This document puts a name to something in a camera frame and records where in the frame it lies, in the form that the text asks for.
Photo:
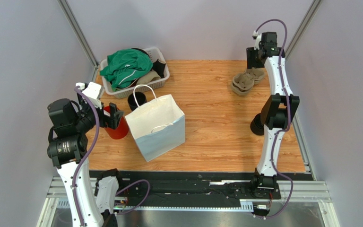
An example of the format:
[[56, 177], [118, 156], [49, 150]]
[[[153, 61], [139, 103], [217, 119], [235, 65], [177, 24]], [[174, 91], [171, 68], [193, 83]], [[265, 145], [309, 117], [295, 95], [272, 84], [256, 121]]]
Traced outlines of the cardboard cup carrier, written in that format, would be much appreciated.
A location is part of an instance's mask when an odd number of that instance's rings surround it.
[[239, 96], [247, 95], [254, 85], [259, 84], [265, 77], [262, 69], [247, 69], [235, 75], [231, 82], [231, 90]]

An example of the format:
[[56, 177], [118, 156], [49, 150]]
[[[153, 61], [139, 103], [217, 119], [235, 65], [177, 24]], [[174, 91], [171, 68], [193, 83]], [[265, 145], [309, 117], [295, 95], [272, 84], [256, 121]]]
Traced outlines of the black cup stack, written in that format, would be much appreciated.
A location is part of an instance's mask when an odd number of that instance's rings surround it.
[[128, 105], [129, 105], [131, 111], [134, 111], [139, 106], [145, 104], [147, 102], [147, 98], [144, 93], [135, 92], [128, 96], [127, 101], [128, 101]]

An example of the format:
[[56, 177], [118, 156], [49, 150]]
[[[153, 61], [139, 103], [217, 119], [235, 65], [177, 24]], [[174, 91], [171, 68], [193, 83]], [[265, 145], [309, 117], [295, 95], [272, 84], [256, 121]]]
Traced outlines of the white paper bag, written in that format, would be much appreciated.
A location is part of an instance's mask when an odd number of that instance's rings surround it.
[[132, 137], [149, 162], [186, 142], [185, 113], [171, 94], [157, 97], [125, 116]]

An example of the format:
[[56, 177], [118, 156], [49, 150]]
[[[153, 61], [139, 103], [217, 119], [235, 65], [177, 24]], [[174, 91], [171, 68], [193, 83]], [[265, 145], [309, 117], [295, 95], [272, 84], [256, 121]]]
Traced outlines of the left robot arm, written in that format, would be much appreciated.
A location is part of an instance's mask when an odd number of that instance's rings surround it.
[[116, 129], [124, 112], [114, 103], [108, 111], [91, 108], [86, 102], [79, 104], [67, 98], [59, 99], [47, 107], [53, 123], [49, 131], [48, 157], [59, 173], [69, 200], [74, 227], [116, 227], [115, 196], [119, 189], [117, 169], [100, 173], [92, 189], [87, 154], [86, 132], [95, 126], [96, 110], [102, 127]]

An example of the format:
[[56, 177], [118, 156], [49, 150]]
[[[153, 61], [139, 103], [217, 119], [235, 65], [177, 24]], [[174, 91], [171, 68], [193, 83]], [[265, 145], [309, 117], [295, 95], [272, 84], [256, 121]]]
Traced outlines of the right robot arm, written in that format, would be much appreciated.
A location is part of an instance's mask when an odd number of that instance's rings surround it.
[[273, 192], [277, 188], [277, 159], [283, 135], [290, 129], [300, 98], [290, 89], [285, 70], [285, 51], [277, 45], [275, 32], [253, 33], [254, 47], [247, 48], [247, 66], [265, 68], [271, 94], [261, 112], [251, 122], [251, 130], [263, 135], [260, 161], [251, 181], [255, 192]]

